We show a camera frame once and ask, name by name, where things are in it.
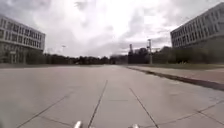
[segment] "road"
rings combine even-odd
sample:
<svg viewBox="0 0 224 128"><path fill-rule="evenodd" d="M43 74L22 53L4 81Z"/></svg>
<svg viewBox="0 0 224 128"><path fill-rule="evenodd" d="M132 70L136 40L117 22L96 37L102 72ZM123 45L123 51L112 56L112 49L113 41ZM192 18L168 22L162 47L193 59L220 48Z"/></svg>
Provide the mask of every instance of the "road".
<svg viewBox="0 0 224 128"><path fill-rule="evenodd" d="M0 70L0 128L224 128L224 92L119 66Z"/></svg>

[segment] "pavement joint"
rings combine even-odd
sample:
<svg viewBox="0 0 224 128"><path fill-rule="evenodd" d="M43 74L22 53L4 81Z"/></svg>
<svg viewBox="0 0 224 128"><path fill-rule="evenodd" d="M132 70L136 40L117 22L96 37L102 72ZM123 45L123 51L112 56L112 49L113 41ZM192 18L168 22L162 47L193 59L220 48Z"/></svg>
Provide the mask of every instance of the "pavement joint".
<svg viewBox="0 0 224 128"><path fill-rule="evenodd" d="M211 105L211 106L208 106L207 108L202 109L202 110L200 110L200 111L198 111L198 112L201 113L201 112L206 111L206 110L208 110L208 109L210 109L210 108L213 108L213 107L215 107L216 105L221 104L221 103L224 103L224 100L221 100L221 101L219 101L219 102L217 102L217 103L215 103L215 104L213 104L213 105Z"/></svg>
<svg viewBox="0 0 224 128"><path fill-rule="evenodd" d="M155 126L140 126L139 125L139 128L154 128Z"/></svg>
<svg viewBox="0 0 224 128"><path fill-rule="evenodd" d="M60 124L63 124L63 125L67 125L67 126L73 128L73 125L71 125L71 124L63 123L63 122L60 122L60 121L57 121L57 120L53 120L53 119L50 119L50 118L47 118L47 117L44 117L44 116L38 116L38 117L40 117L42 119L45 119L45 120L52 121L52 122L56 122L56 123L60 123Z"/></svg>
<svg viewBox="0 0 224 128"><path fill-rule="evenodd" d="M101 102L101 100L102 100L102 98L103 98L103 94L104 94L104 92L105 92L105 90L106 90L107 84L108 84L108 80L106 80L106 83L105 83L105 85L104 85L104 87L103 87L103 91L102 91L102 93L101 93L101 95L100 95L100 98L99 98L99 100L98 100L97 106L96 106L96 108L95 108L95 110L94 110L94 112L93 112L93 115L92 115L91 119L90 119L88 128L90 128L91 125L92 125L93 119L94 119L94 117L95 117L95 115L96 115L96 113L97 113L97 110L98 110L98 108L99 108L100 102Z"/></svg>
<svg viewBox="0 0 224 128"><path fill-rule="evenodd" d="M210 118L211 120L213 120L213 121L215 121L215 122L217 122L217 123L219 123L219 124L221 124L221 125L224 125L222 122L220 122L220 121L218 121L218 120L216 120L216 119L214 119L214 118L208 116L207 114L204 114L203 112L199 112L199 113L202 114L202 115L204 115L204 116L206 116L206 117L208 117L208 118Z"/></svg>
<svg viewBox="0 0 224 128"><path fill-rule="evenodd" d="M105 101L120 101L120 102L126 102L126 101L130 101L130 100L105 100Z"/></svg>
<svg viewBox="0 0 224 128"><path fill-rule="evenodd" d="M150 119L152 120L152 122L154 123L156 128L159 128L159 126L157 125L157 123L155 122L155 120L152 118L152 116L149 114L149 112L147 111L147 109L145 108L145 106L142 104L142 102L140 101L140 99L138 98L138 96L135 94L135 92L129 88L130 91L132 92L132 94L137 98L138 102L140 103L140 105L142 106L142 108L144 109L144 111L147 113L147 115L150 117Z"/></svg>
<svg viewBox="0 0 224 128"><path fill-rule="evenodd" d="M213 108L213 107L215 107L216 105L221 104L221 103L223 103L223 102L224 102L224 101L219 101L219 102L217 102L217 103L215 103L215 104L213 104L213 105L211 105L211 106L208 106L207 108L205 108L205 109L203 109L203 110L199 110L199 111L197 111L196 113L193 113L193 114L191 114L191 115L188 115L188 116L185 116L185 117L182 117L182 118L179 118L179 119L170 121L170 122L161 123L161 124L158 124L158 125L171 124L171 123L175 123L175 122L180 121L180 120L184 120L184 119L190 118L190 117L192 117L192 116L194 116L194 115L197 115L197 114L202 114L203 111L208 110L208 109L210 109L210 108Z"/></svg>
<svg viewBox="0 0 224 128"><path fill-rule="evenodd" d="M42 110L41 112L37 113L36 115L34 115L33 117L31 117L29 120L25 121L24 123L20 124L17 128L22 127L23 125L29 123L30 121L32 121L34 118L38 117L39 115L41 115L42 113L46 112L47 110L49 110L50 108L52 108L54 105L58 104L59 102L61 102L62 100L64 100L65 98L69 97L72 93L74 93L74 91L69 92L68 94L66 94L65 96L63 96L60 100L56 101L55 103L51 104L50 106L48 106L46 109Z"/></svg>

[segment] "lamp post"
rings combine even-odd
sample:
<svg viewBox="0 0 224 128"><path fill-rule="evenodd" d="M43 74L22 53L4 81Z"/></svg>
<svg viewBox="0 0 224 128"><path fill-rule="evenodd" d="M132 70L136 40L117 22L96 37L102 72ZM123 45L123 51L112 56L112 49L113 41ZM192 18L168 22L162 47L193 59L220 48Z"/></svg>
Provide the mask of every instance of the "lamp post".
<svg viewBox="0 0 224 128"><path fill-rule="evenodd" d="M152 62L153 61L152 60L152 40L148 39L148 43L149 43L149 45L147 46L147 49L149 51L149 58L150 58L149 63L153 64L153 62Z"/></svg>
<svg viewBox="0 0 224 128"><path fill-rule="evenodd" d="M64 48L66 48L66 46L62 45L61 47L62 47L62 52L64 52Z"/></svg>

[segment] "distant building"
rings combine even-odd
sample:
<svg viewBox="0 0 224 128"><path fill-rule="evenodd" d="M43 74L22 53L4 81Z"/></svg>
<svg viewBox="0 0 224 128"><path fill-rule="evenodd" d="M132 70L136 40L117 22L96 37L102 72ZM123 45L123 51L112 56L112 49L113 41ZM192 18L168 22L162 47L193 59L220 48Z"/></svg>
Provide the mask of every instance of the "distant building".
<svg viewBox="0 0 224 128"><path fill-rule="evenodd" d="M0 63L25 63L30 51L43 52L45 34L0 14Z"/></svg>
<svg viewBox="0 0 224 128"><path fill-rule="evenodd" d="M213 39L220 41L220 39L224 38L224 3L218 4L178 27L170 35L174 48L205 42L212 43Z"/></svg>

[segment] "cloud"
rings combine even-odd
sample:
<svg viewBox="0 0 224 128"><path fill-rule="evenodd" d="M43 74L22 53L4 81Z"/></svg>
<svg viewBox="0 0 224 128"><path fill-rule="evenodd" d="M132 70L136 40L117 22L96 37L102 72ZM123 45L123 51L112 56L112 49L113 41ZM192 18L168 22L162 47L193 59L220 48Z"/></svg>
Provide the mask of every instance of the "cloud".
<svg viewBox="0 0 224 128"><path fill-rule="evenodd" d="M0 13L46 33L45 52L103 56L171 45L169 32L221 0L0 0Z"/></svg>

